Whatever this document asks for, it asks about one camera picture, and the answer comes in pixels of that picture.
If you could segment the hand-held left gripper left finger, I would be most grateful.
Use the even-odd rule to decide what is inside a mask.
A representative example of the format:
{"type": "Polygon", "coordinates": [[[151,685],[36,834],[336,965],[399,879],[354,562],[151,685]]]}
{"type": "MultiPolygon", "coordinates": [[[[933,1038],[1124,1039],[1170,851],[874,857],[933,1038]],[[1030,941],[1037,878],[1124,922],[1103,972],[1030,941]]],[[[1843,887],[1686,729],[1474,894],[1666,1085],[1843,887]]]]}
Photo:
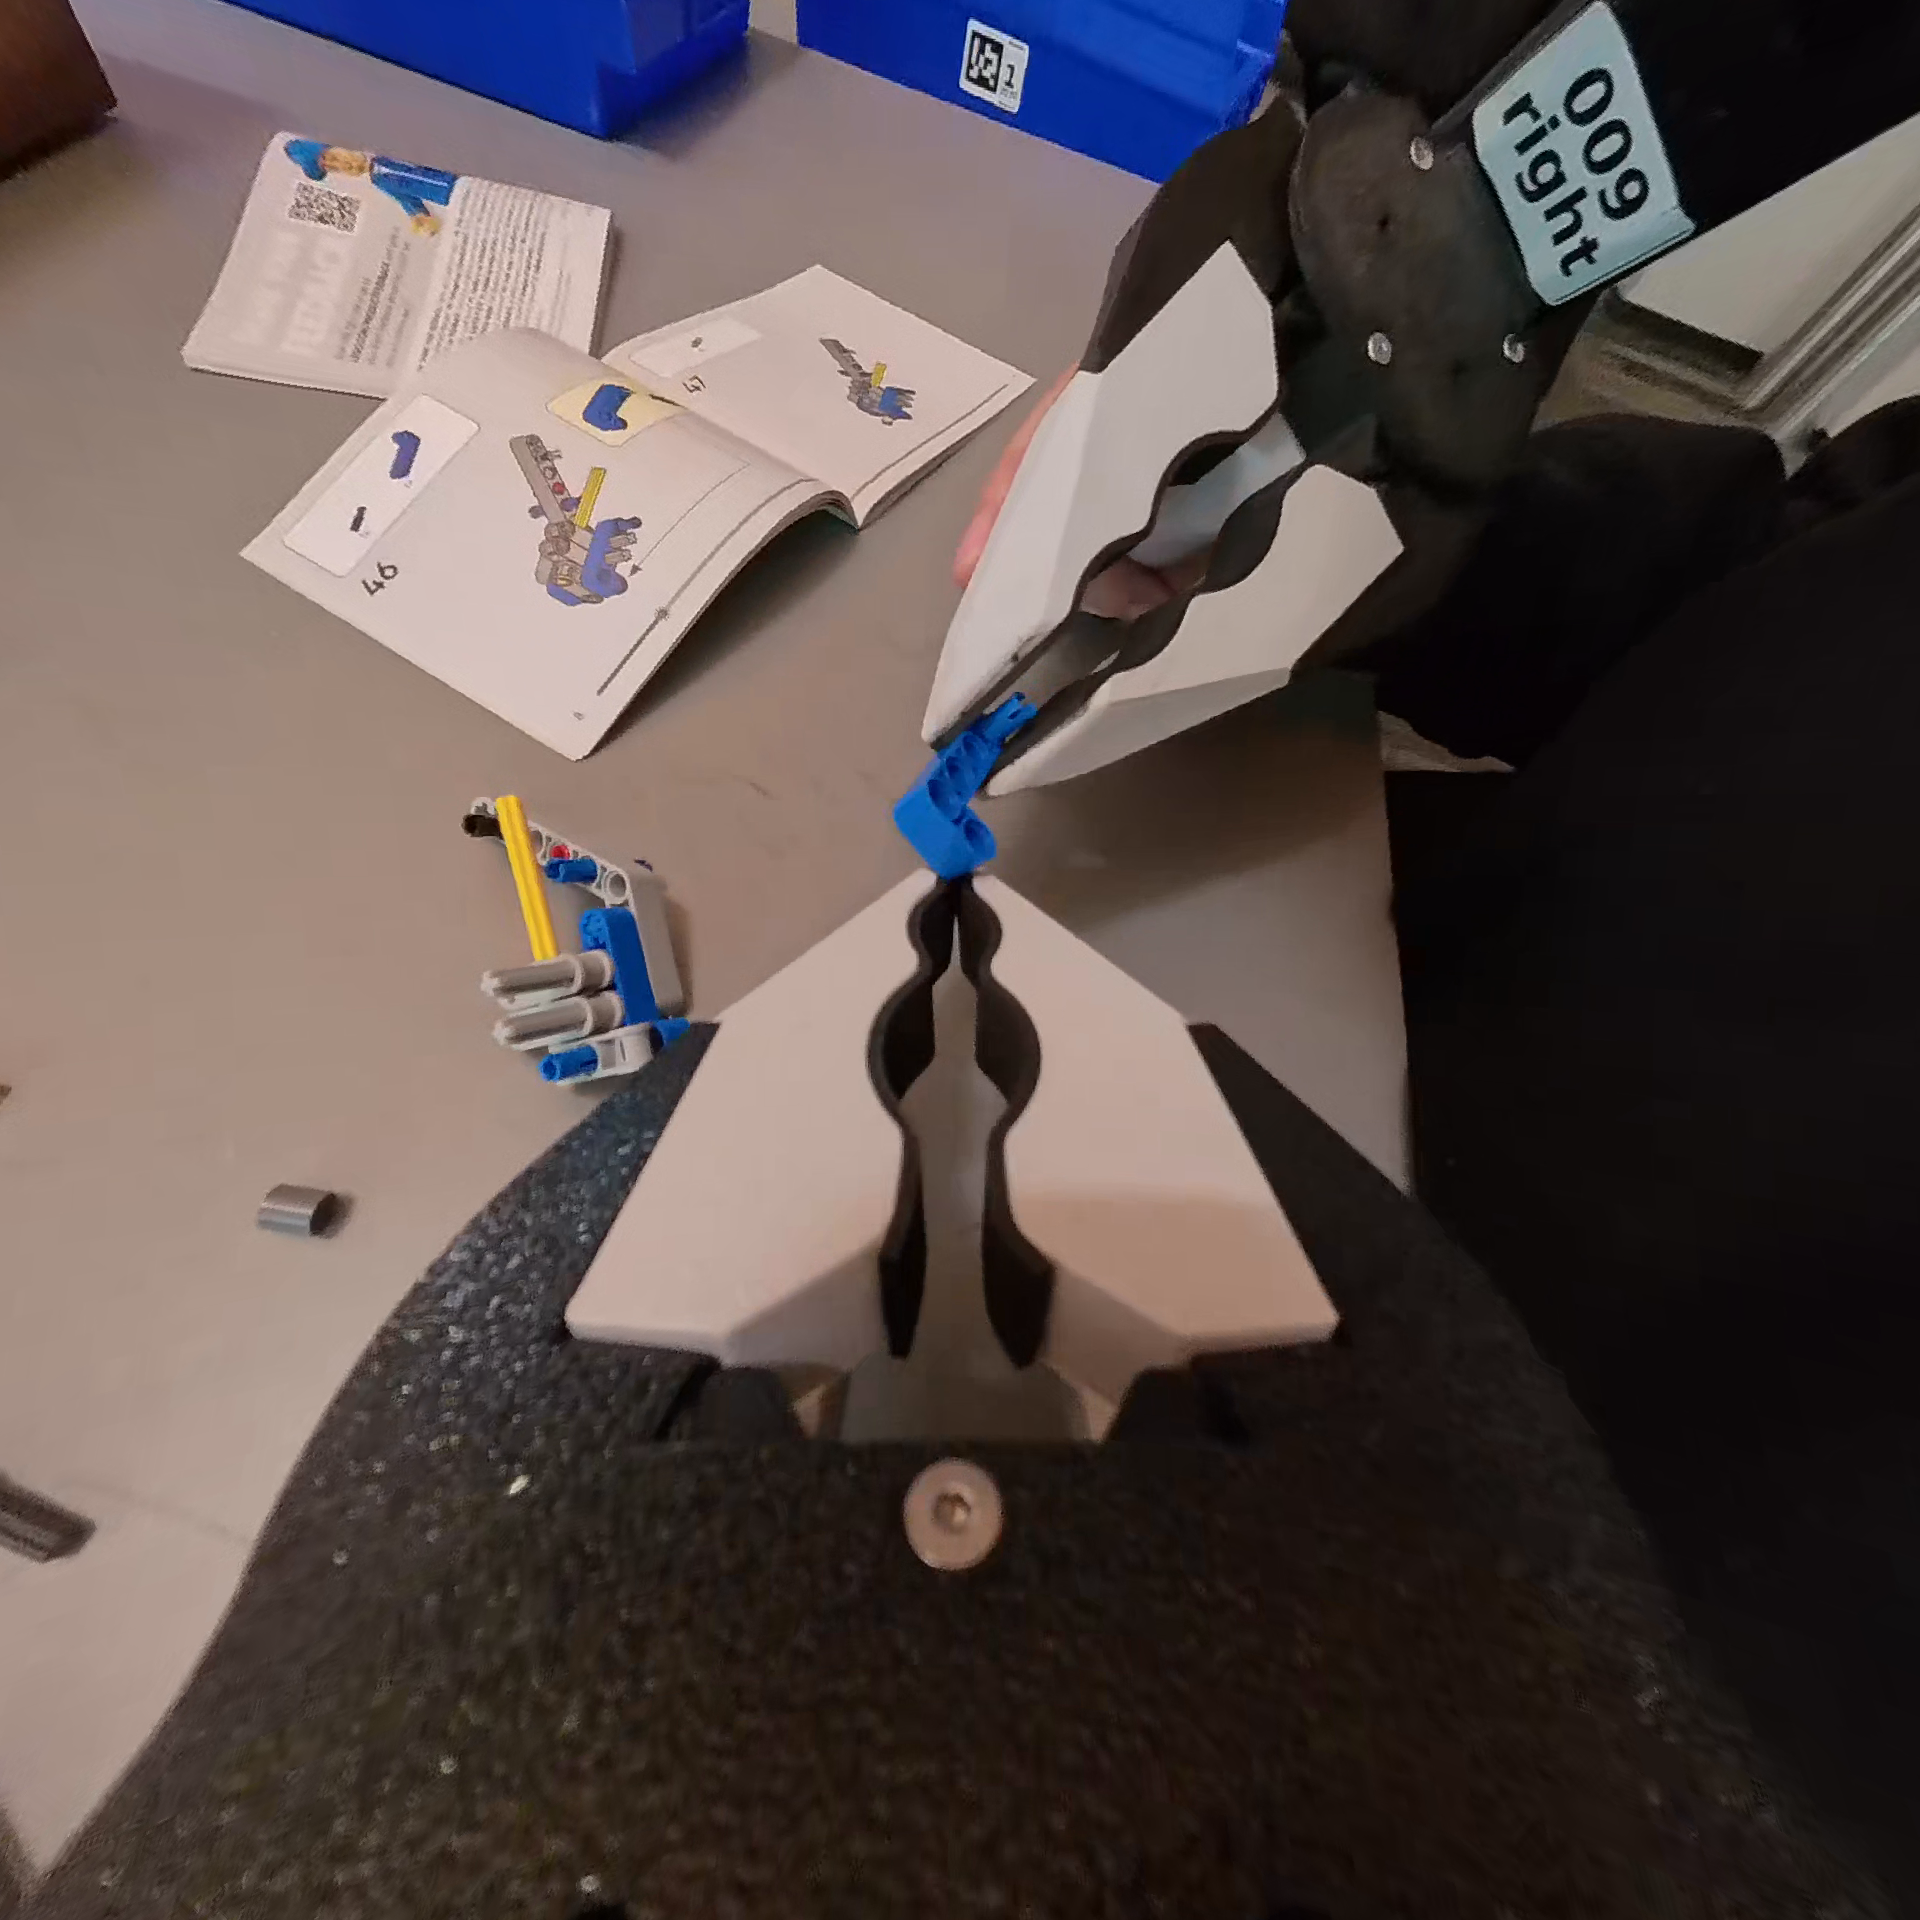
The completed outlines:
{"type": "Polygon", "coordinates": [[[887,1347],[880,1242],[904,1131],[873,1069],[909,985],[907,878],[719,1019],[567,1308],[573,1337],[723,1367],[859,1367],[887,1347]]]}

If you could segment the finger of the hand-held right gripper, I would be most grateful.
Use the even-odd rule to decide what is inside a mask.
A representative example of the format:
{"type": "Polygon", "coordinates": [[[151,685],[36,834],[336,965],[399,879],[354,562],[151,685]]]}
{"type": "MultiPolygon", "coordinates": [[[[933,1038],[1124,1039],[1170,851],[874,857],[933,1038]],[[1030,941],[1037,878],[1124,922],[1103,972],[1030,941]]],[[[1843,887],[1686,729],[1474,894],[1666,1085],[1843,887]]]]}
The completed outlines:
{"type": "Polygon", "coordinates": [[[1087,777],[1286,685],[1401,554],[1380,492],[1340,469],[1306,467],[1261,492],[1229,517],[1203,584],[1019,734],[990,795],[1087,777]]]}
{"type": "Polygon", "coordinates": [[[944,747],[1074,612],[1083,584],[1141,541],[1166,479],[1201,445],[1239,445],[1277,408],[1276,305],[1234,244],[1103,368],[1083,362],[1047,408],[980,548],[926,698],[944,747]]]}

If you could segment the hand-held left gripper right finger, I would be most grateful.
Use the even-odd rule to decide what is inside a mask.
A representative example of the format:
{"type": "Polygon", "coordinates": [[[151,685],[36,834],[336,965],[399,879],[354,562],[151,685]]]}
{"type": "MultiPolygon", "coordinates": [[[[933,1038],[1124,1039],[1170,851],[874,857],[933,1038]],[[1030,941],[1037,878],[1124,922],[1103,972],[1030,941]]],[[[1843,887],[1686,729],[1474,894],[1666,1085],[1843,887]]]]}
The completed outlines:
{"type": "Polygon", "coordinates": [[[987,1142],[980,1279],[1011,1367],[1080,1397],[1323,1344],[1337,1308],[1186,1018],[1011,887],[961,891],[987,1142]]]}

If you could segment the blue lego pin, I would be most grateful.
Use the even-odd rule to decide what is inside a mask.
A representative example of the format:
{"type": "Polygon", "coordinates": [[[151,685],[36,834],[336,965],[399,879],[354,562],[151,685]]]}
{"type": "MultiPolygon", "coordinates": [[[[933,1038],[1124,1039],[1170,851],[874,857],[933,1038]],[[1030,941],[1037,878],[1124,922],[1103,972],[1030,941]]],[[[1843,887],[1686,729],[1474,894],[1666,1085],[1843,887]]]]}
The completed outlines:
{"type": "Polygon", "coordinates": [[[956,732],[956,738],[941,748],[939,754],[941,777],[951,789],[979,795],[994,777],[997,761],[1006,752],[1006,747],[1021,732],[1027,732],[1037,715],[1041,715],[1037,707],[1027,695],[1006,698],[983,718],[956,732]]]}

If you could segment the blue lego angled beam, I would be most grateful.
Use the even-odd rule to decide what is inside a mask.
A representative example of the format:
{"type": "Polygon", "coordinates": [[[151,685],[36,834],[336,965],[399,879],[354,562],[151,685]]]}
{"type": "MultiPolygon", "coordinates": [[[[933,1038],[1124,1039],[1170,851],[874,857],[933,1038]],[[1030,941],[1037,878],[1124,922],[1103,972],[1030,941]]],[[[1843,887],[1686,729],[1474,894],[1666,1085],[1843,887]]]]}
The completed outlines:
{"type": "Polygon", "coordinates": [[[997,748],[961,738],[933,757],[894,804],[894,828],[939,879],[964,879],[997,854],[997,834],[976,811],[997,748]]]}

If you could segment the person's right forearm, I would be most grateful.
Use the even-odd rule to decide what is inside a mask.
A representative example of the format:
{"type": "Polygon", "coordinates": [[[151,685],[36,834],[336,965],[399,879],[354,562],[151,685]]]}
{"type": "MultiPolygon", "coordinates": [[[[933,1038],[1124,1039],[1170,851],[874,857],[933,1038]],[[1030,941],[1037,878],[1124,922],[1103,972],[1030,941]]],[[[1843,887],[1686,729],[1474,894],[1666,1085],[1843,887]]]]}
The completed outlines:
{"type": "Polygon", "coordinates": [[[1766,548],[1787,478],[1753,425],[1537,429],[1437,597],[1353,664],[1434,747],[1524,765],[1666,614],[1766,548]]]}

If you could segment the grey blue lego assembly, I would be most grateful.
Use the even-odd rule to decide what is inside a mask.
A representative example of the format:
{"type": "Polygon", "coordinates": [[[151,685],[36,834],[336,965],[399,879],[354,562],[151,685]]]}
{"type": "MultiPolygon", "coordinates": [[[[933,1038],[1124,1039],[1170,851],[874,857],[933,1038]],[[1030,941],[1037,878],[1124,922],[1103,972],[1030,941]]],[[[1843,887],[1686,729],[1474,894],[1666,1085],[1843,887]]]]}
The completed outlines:
{"type": "Polygon", "coordinates": [[[477,988],[501,1048],[539,1064],[549,1085],[637,1074],[690,1032],[667,888],[651,864],[616,864],[523,815],[516,797],[476,801],[463,831],[506,854],[530,957],[477,988]]]}

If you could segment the open lego instruction booklet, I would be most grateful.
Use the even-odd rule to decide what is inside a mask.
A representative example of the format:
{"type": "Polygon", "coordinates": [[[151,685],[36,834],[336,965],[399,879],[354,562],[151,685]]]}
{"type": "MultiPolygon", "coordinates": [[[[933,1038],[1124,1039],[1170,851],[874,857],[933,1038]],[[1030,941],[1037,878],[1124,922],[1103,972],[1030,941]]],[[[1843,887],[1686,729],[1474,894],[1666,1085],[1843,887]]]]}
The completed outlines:
{"type": "Polygon", "coordinates": [[[586,761],[773,541],[860,531],[1030,388],[826,265],[604,357],[503,328],[383,404],[243,558],[586,761]]]}

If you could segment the person's right hand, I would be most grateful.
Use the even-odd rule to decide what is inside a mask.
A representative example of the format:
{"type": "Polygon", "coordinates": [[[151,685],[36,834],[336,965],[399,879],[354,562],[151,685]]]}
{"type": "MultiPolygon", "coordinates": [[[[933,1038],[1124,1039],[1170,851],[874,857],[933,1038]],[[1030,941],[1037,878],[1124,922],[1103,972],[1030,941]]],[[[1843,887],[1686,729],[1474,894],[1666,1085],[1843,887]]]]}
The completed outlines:
{"type": "Polygon", "coordinates": [[[997,517],[1016,489],[1016,479],[1021,478],[1031,439],[1037,437],[1044,419],[1051,415],[1061,398],[1071,388],[1077,375],[1080,375],[1077,365],[1070,365],[1063,375],[1057,375],[1057,381],[1044,391],[1044,398],[1034,399],[1027,419],[1021,419],[1021,425],[997,455],[997,467],[987,478],[980,498],[976,499],[969,525],[951,558],[951,581],[959,588],[969,588],[987,554],[987,545],[994,534],[997,517]]]}

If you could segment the blue plastic bin with tag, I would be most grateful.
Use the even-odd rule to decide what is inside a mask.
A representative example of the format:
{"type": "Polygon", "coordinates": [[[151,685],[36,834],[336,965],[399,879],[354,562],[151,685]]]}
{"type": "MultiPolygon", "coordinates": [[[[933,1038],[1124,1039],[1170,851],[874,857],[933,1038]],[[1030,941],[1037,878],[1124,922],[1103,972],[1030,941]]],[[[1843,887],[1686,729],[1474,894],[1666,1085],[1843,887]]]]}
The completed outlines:
{"type": "Polygon", "coordinates": [[[1166,181],[1267,95],[1286,2],[799,2],[810,52],[1166,181]]]}

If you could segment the person's black clothing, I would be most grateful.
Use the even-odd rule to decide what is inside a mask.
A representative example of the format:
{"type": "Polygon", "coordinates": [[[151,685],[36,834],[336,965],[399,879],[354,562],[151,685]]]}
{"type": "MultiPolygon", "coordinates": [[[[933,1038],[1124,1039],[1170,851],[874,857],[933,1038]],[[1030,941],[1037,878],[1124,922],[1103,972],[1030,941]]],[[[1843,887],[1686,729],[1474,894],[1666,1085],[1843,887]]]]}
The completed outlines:
{"type": "Polygon", "coordinates": [[[1397,807],[1414,1177],[1916,1917],[1917,399],[1504,765],[1397,807]]]}

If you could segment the printed feedback leaflet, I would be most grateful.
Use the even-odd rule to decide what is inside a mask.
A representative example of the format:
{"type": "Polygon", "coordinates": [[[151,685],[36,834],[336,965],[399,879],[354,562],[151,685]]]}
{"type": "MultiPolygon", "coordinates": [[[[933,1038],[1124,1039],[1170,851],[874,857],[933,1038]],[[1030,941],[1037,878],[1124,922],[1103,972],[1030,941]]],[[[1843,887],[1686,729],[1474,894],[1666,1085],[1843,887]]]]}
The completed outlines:
{"type": "Polygon", "coordinates": [[[183,362],[383,399],[506,328],[589,351],[610,254],[604,205],[280,132],[183,362]]]}

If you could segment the brown wooden box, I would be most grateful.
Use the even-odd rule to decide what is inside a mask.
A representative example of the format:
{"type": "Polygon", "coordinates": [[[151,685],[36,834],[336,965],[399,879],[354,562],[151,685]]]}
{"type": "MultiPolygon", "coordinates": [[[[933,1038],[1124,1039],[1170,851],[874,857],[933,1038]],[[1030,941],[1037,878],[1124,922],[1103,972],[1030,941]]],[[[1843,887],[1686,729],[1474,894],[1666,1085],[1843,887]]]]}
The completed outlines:
{"type": "Polygon", "coordinates": [[[114,105],[71,2],[3,2],[3,181],[100,132],[114,105]]]}

